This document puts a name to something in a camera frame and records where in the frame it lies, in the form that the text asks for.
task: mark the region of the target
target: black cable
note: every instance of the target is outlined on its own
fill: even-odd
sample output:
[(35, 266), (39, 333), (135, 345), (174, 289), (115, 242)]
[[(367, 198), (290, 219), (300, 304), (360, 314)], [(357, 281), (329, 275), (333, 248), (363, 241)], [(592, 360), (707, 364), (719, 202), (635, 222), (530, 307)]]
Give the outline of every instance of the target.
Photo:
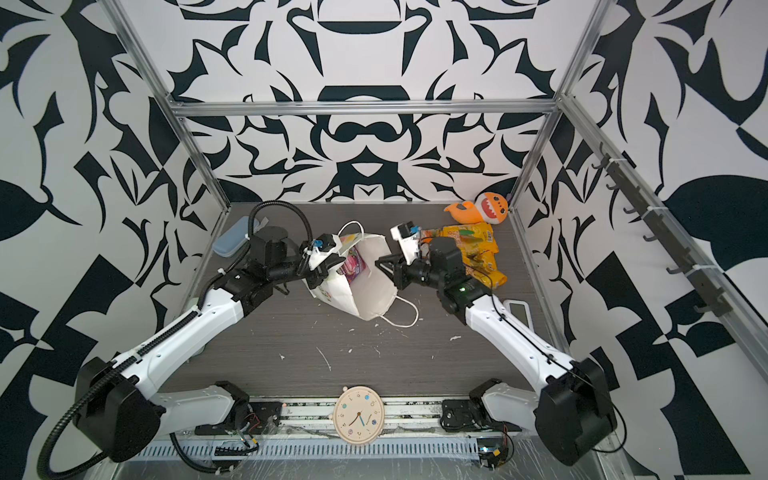
[(181, 449), (181, 445), (179, 445), (179, 440), (176, 438), (176, 434), (171, 433), (169, 436), (170, 436), (170, 442), (174, 444), (174, 450), (176, 450), (176, 453), (179, 455), (179, 458), (181, 458), (181, 461), (187, 464), (187, 467), (192, 468), (193, 470), (196, 470), (200, 473), (216, 473), (219, 471), (219, 469), (216, 467), (200, 465), (199, 463), (195, 462), (192, 458), (189, 458), (187, 454), (184, 453), (184, 450)]
[[(137, 355), (139, 357), (146, 355), (154, 347), (160, 345), (162, 342), (168, 339), (168, 337), (174, 335), (180, 329), (184, 328), (184, 326), (186, 326), (194, 318), (197, 318), (197, 314), (195, 312), (190, 312), (189, 315), (185, 316), (178, 323), (175, 323), (174, 326), (172, 326), (166, 332), (160, 334), (158, 337), (156, 337), (155, 339), (152, 339), (146, 345), (142, 346), (136, 352)], [(66, 426), (69, 425), (69, 422), (71, 422), (74, 416), (78, 413), (78, 411), (86, 403), (90, 402), (93, 398), (95, 398), (95, 396), (105, 386), (107, 386), (109, 382), (111, 382), (115, 377), (120, 375), (126, 368), (136, 363), (136, 361), (137, 361), (136, 357), (132, 356), (132, 357), (128, 357), (120, 365), (112, 367), (112, 370), (104, 374), (104, 376), (102, 376), (96, 383), (94, 383), (93, 386), (90, 389), (88, 389), (88, 391), (82, 397), (80, 397), (80, 399), (77, 402), (75, 402), (69, 408), (69, 410), (67, 410), (67, 412), (61, 417), (61, 419), (58, 422), (56, 422), (56, 425), (54, 425), (54, 428), (51, 430), (51, 433), (48, 434), (48, 437), (43, 443), (43, 446), (40, 450), (40, 455), (38, 456), (37, 472), (40, 478), (43, 478), (44, 480), (63, 480), (64, 478), (70, 478), (79, 473), (85, 472), (90, 467), (96, 465), (101, 460), (104, 460), (105, 458), (107, 458), (108, 453), (101, 452), (95, 457), (87, 460), (86, 462), (81, 463), (80, 465), (74, 468), (70, 468), (69, 470), (65, 470), (63, 472), (54, 472), (53, 470), (51, 470), (51, 455), (53, 454), (53, 448), (56, 446), (56, 442), (58, 442)]]
[(307, 220), (306, 215), (304, 215), (304, 212), (302, 212), (296, 205), (289, 204), (288, 202), (282, 201), (282, 200), (267, 200), (264, 202), (261, 202), (260, 204), (257, 204), (251, 211), (250, 214), (248, 214), (248, 232), (253, 232), (253, 222), (256, 219), (256, 214), (259, 212), (259, 210), (267, 207), (271, 207), (273, 205), (278, 205), (280, 207), (285, 207), (289, 210), (292, 210), (296, 215), (299, 216), (302, 223), (304, 223), (304, 230), (306, 230), (306, 241), (312, 242), (314, 240), (314, 237), (312, 236), (312, 227), (310, 226), (310, 221)]
[(510, 460), (512, 460), (512, 457), (515, 456), (515, 443), (512, 441), (512, 437), (509, 436), (509, 434), (507, 432), (504, 432), (504, 435), (506, 435), (507, 438), (509, 439), (509, 445), (512, 445), (512, 452), (509, 454), (507, 459), (504, 460), (504, 463), (506, 463), (506, 462), (509, 462)]
[[(310, 223), (307, 220), (304, 213), (301, 210), (299, 210), (298, 207), (292, 204), (289, 204), (287, 202), (282, 202), (280, 200), (271, 200), (271, 201), (262, 202), (261, 204), (256, 205), (254, 209), (251, 211), (251, 215), (249, 216), (248, 231), (253, 232), (253, 219), (256, 215), (256, 212), (261, 208), (268, 207), (269, 205), (282, 205), (284, 207), (288, 207), (291, 210), (295, 211), (304, 223), (304, 227), (306, 228), (309, 241), (312, 240), (312, 229), (310, 228)], [(250, 250), (250, 245), (247, 244), (246, 247), (237, 256), (237, 258), (225, 269), (225, 273), (229, 273), (234, 267), (237, 266), (238, 263), (243, 261), (245, 256), (248, 254), (249, 250)], [(205, 296), (208, 290), (222, 276), (223, 275), (221, 273), (218, 273), (216, 276), (214, 276), (214, 278), (209, 280), (204, 285), (197, 300), (197, 308), (199, 310), (201, 310), (203, 305), (205, 304)], [(164, 342), (169, 337), (174, 335), (180, 329), (184, 328), (190, 321), (192, 321), (192, 319), (196, 317), (197, 317), (197, 313), (190, 312), (190, 314), (185, 316), (181, 321), (179, 321), (178, 323), (175, 323), (173, 327), (171, 327), (170, 329), (163, 332), (156, 338), (152, 339), (150, 342), (143, 345), (136, 352), (137, 356), (141, 358), (142, 356), (146, 355), (153, 348), (160, 345), (162, 342)], [(56, 446), (56, 443), (58, 442), (59, 438), (61, 438), (61, 434), (64, 432), (64, 429), (67, 427), (67, 425), (69, 425), (69, 422), (71, 422), (74, 416), (77, 415), (78, 411), (86, 403), (90, 402), (105, 386), (107, 386), (109, 382), (111, 382), (115, 377), (120, 375), (126, 368), (136, 363), (136, 361), (137, 361), (137, 357), (132, 356), (127, 358), (120, 365), (112, 367), (112, 370), (104, 374), (104, 376), (102, 376), (96, 383), (94, 383), (94, 385), (92, 385), (91, 388), (88, 389), (88, 391), (77, 402), (75, 402), (69, 408), (69, 410), (67, 410), (67, 412), (64, 413), (64, 415), (59, 419), (59, 421), (56, 422), (56, 425), (54, 425), (54, 428), (51, 430), (51, 433), (48, 434), (48, 437), (46, 438), (45, 442), (43, 442), (43, 446), (40, 450), (40, 455), (38, 456), (37, 473), (40, 478), (42, 478), (43, 480), (63, 480), (65, 478), (70, 478), (77, 474), (85, 472), (90, 467), (96, 465), (97, 463), (99, 463), (100, 461), (108, 457), (108, 453), (100, 452), (96, 456), (88, 459), (86, 462), (83, 462), (74, 468), (70, 468), (69, 470), (64, 470), (63, 472), (54, 472), (53, 470), (51, 470), (51, 456), (53, 455), (53, 449)], [(171, 434), (171, 441), (173, 442), (174, 440), (175, 440), (175, 435)]]
[(123, 361), (120, 365), (115, 366), (110, 372), (106, 373), (99, 380), (97, 380), (96, 383), (94, 383), (94, 385), (88, 389), (88, 391), (82, 397), (80, 397), (77, 402), (69, 407), (69, 410), (67, 410), (61, 419), (56, 422), (56, 425), (54, 425), (51, 433), (48, 434), (48, 437), (45, 439), (45, 442), (40, 449), (40, 455), (38, 456), (37, 464), (37, 472), (40, 478), (43, 480), (62, 480), (63, 478), (70, 478), (85, 472), (90, 467), (107, 458), (108, 454), (106, 452), (101, 452), (86, 462), (83, 462), (74, 468), (70, 468), (69, 470), (64, 470), (63, 472), (54, 472), (51, 470), (51, 455), (53, 454), (53, 448), (56, 446), (56, 442), (58, 442), (58, 439), (61, 437), (64, 429), (67, 427), (67, 425), (69, 425), (69, 422), (71, 422), (71, 420), (83, 407), (83, 405), (90, 402), (96, 396), (96, 394), (98, 394), (101, 389), (104, 388), (114, 377), (119, 375), (123, 370), (133, 365), (134, 363), (136, 363), (136, 357), (130, 357)]
[[(235, 260), (232, 263), (230, 263), (230, 265), (227, 268), (224, 269), (224, 274), (231, 272), (234, 267), (236, 267), (240, 262), (242, 262), (249, 251), (250, 251), (250, 243), (246, 243), (245, 248), (243, 248), (243, 250), (240, 251), (240, 254), (237, 257), (235, 257)], [(203, 285), (203, 288), (200, 289), (200, 293), (197, 294), (197, 309), (199, 311), (203, 310), (203, 305), (205, 304), (205, 296), (208, 294), (208, 290), (210, 290), (210, 288), (214, 285), (214, 283), (219, 281), (219, 279), (223, 276), (224, 275), (221, 272), (217, 273), (216, 275), (213, 276), (213, 278), (208, 280), (205, 283), (205, 285)]]
[(216, 447), (216, 455), (245, 455), (248, 453), (258, 452), (259, 451), (259, 444), (255, 444), (253, 447), (250, 447), (249, 449), (231, 449), (229, 447)]
[[(290, 204), (282, 200), (267, 200), (267, 201), (261, 202), (260, 204), (257, 204), (250, 211), (250, 214), (248, 214), (248, 232), (253, 232), (253, 222), (256, 220), (256, 214), (259, 212), (259, 210), (266, 207), (271, 207), (273, 205), (277, 205), (279, 207), (285, 207), (299, 216), (302, 223), (304, 223), (304, 230), (306, 231), (306, 242), (309, 248), (311, 249), (312, 240), (314, 240), (314, 237), (312, 236), (312, 227), (310, 226), (310, 221), (307, 220), (306, 215), (304, 215), (304, 212), (302, 212), (300, 208), (298, 208), (294, 204)], [(302, 255), (301, 260), (299, 260), (299, 263), (296, 265), (296, 269), (294, 271), (296, 275), (304, 276), (304, 274), (306, 273), (306, 269), (309, 268), (309, 266), (310, 266), (310, 250), (307, 250)]]
[[(490, 276), (488, 276), (488, 274), (487, 274), (487, 273), (483, 272), (482, 270), (478, 270), (478, 269), (474, 268), (473, 266), (467, 265), (466, 263), (465, 263), (465, 266), (467, 266), (467, 267), (471, 268), (471, 269), (472, 269), (472, 270), (474, 270), (475, 272), (480, 272), (480, 274), (481, 274), (481, 275), (484, 275), (486, 278), (488, 278), (488, 281), (489, 281), (489, 282), (491, 282), (491, 277), (490, 277)], [(528, 343), (530, 343), (531, 345), (533, 345), (533, 347), (534, 347), (536, 350), (538, 350), (538, 351), (539, 351), (539, 353), (540, 353), (540, 354), (542, 354), (544, 357), (546, 357), (548, 362), (552, 362), (552, 363), (554, 363), (556, 366), (559, 366), (560, 368), (562, 368), (563, 370), (565, 370), (565, 372), (566, 372), (566, 373), (570, 373), (570, 374), (571, 374), (571, 375), (573, 375), (575, 378), (577, 378), (577, 379), (581, 380), (582, 382), (584, 382), (585, 384), (589, 385), (589, 386), (592, 388), (592, 390), (593, 390), (595, 393), (599, 394), (599, 395), (600, 395), (600, 396), (602, 396), (604, 399), (606, 399), (607, 401), (609, 401), (609, 402), (611, 403), (611, 407), (613, 407), (613, 409), (614, 409), (614, 410), (616, 410), (616, 413), (619, 415), (619, 418), (621, 419), (621, 424), (624, 426), (624, 438), (621, 440), (621, 443), (619, 444), (619, 446), (618, 446), (617, 448), (613, 449), (613, 450), (598, 450), (598, 449), (592, 449), (592, 450), (593, 450), (593, 451), (595, 451), (595, 452), (599, 452), (599, 453), (616, 453), (616, 452), (618, 452), (619, 450), (621, 450), (621, 449), (624, 447), (624, 445), (626, 445), (626, 444), (627, 444), (627, 421), (626, 421), (626, 420), (624, 420), (624, 416), (621, 414), (621, 410), (619, 410), (619, 409), (618, 409), (618, 407), (616, 406), (616, 404), (614, 403), (614, 401), (611, 399), (611, 397), (610, 397), (610, 396), (608, 396), (608, 395), (605, 395), (603, 392), (601, 392), (600, 390), (596, 389), (596, 388), (595, 388), (595, 386), (594, 386), (594, 385), (592, 385), (592, 383), (591, 383), (591, 382), (587, 381), (587, 380), (586, 380), (586, 379), (584, 379), (584, 378), (581, 378), (579, 375), (576, 375), (576, 373), (575, 373), (575, 372), (573, 372), (571, 369), (565, 368), (565, 367), (564, 367), (563, 365), (561, 365), (561, 364), (560, 364), (560, 363), (559, 363), (557, 360), (555, 360), (555, 359), (554, 359), (554, 356), (553, 356), (552, 354), (547, 354), (547, 353), (546, 353), (544, 350), (542, 350), (542, 349), (541, 349), (541, 348), (540, 348), (538, 345), (536, 345), (536, 343), (534, 343), (534, 342), (533, 342), (531, 339), (529, 339), (529, 338), (528, 338), (526, 335), (523, 335), (523, 332), (521, 332), (521, 331), (518, 329), (518, 327), (517, 327), (517, 326), (515, 326), (515, 325), (513, 325), (511, 322), (509, 322), (509, 321), (507, 320), (507, 317), (506, 317), (506, 316), (504, 316), (504, 315), (502, 315), (502, 314), (501, 314), (501, 313), (498, 311), (498, 308), (496, 308), (496, 301), (495, 301), (495, 298), (494, 298), (494, 296), (493, 296), (493, 286), (491, 286), (491, 287), (490, 287), (490, 290), (491, 290), (491, 304), (493, 305), (493, 309), (494, 309), (494, 310), (496, 310), (496, 314), (498, 315), (498, 318), (499, 318), (499, 320), (502, 320), (502, 319), (503, 319), (503, 320), (504, 320), (504, 321), (507, 323), (507, 325), (509, 325), (510, 327), (512, 327), (513, 329), (515, 329), (515, 331), (517, 331), (517, 333), (519, 333), (519, 334), (520, 334), (520, 336), (522, 336), (523, 338), (525, 338), (525, 339), (528, 341)]]

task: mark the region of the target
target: yellow snack bag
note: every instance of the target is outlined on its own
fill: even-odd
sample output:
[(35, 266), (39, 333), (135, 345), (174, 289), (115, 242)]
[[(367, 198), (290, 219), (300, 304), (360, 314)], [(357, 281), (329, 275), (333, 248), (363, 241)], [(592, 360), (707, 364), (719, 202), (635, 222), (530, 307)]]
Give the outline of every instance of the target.
[(507, 283), (507, 276), (496, 269), (494, 253), (498, 253), (498, 244), (493, 236), (493, 228), (487, 223), (472, 225), (451, 225), (434, 230), (422, 230), (422, 238), (451, 237), (462, 251), (462, 260), (467, 265), (467, 274), (480, 280), (488, 288), (494, 289)]
[(491, 252), (486, 251), (465, 259), (465, 264), (468, 265), (467, 274), (480, 280), (490, 289), (507, 283), (507, 276), (496, 269), (496, 259)]
[(472, 225), (450, 225), (434, 230), (422, 230), (423, 237), (451, 237), (464, 254), (489, 251), (498, 253), (498, 245), (493, 237), (493, 228), (487, 223)]

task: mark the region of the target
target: white paper bag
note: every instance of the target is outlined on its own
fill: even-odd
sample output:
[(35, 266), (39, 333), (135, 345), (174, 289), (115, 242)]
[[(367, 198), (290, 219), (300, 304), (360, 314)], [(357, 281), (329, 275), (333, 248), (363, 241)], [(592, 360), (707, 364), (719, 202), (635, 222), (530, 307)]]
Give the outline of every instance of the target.
[(312, 296), (363, 320), (383, 316), (397, 297), (397, 288), (381, 270), (376, 268), (379, 257), (389, 255), (389, 245), (382, 235), (365, 233), (360, 225), (360, 233), (341, 237), (342, 249), (339, 256), (347, 258), (355, 247), (365, 268), (350, 282), (341, 270), (340, 263), (317, 288), (310, 290)]

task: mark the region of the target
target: table surface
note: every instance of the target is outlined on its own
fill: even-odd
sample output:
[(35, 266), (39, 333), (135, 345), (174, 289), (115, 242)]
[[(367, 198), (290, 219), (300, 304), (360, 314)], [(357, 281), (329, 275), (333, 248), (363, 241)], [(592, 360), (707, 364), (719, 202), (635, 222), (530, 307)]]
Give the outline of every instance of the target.
[[(253, 204), (233, 204), (226, 229), (247, 215)], [(313, 234), (336, 233), (358, 220), (367, 233), (389, 237), (389, 229), (412, 220), (424, 228), (455, 224), (439, 204), (300, 204)], [(268, 207), (270, 225), (288, 230), (297, 243), (305, 233), (299, 218), (280, 207)], [(508, 277), (495, 290), (502, 300), (524, 300), (531, 307), (534, 330), (549, 341), (544, 314), (525, 269), (509, 222), (494, 226), (500, 252), (498, 268)], [(393, 253), (397, 243), (387, 239)], [(204, 279), (231, 258), (213, 254)], [(409, 329), (383, 319), (364, 321), (312, 298), (301, 282), (289, 284), (290, 295), (275, 292), (250, 315), (212, 339), (204, 352), (179, 368), (165, 384), (172, 392), (204, 388), (228, 380), (252, 396), (338, 396), (343, 386), (365, 385), (381, 396), (455, 396), (490, 378), (531, 389), (520, 372), (485, 338), (440, 306), (435, 291), (411, 285), (400, 295), (419, 307), (420, 320)], [(413, 308), (398, 300), (387, 317), (409, 324)]]

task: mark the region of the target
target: shark plush toy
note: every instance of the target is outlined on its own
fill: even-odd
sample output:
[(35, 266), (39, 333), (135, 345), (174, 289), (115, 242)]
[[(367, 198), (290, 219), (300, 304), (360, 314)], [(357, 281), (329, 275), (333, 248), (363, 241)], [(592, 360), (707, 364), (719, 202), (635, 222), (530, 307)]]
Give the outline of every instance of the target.
[(450, 204), (444, 211), (461, 224), (486, 222), (498, 225), (507, 217), (509, 206), (502, 195), (487, 192), (481, 194), (474, 203), (466, 201)]

